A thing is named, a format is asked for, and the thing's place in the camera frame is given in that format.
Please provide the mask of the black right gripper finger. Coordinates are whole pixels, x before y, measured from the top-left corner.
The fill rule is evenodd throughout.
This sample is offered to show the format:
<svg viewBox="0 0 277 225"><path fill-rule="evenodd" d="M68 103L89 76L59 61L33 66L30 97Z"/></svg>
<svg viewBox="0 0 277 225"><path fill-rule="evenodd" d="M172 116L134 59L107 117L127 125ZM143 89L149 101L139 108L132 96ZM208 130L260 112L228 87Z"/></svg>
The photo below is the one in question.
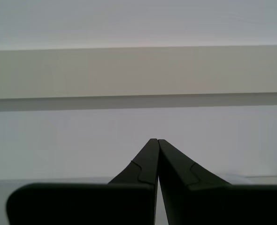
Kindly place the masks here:
<svg viewBox="0 0 277 225"><path fill-rule="evenodd" d="M277 225L277 185L232 185L166 140L158 143L170 225Z"/></svg>
<svg viewBox="0 0 277 225"><path fill-rule="evenodd" d="M159 143L149 140L107 184L34 183L6 203L12 225L153 225Z"/></svg>

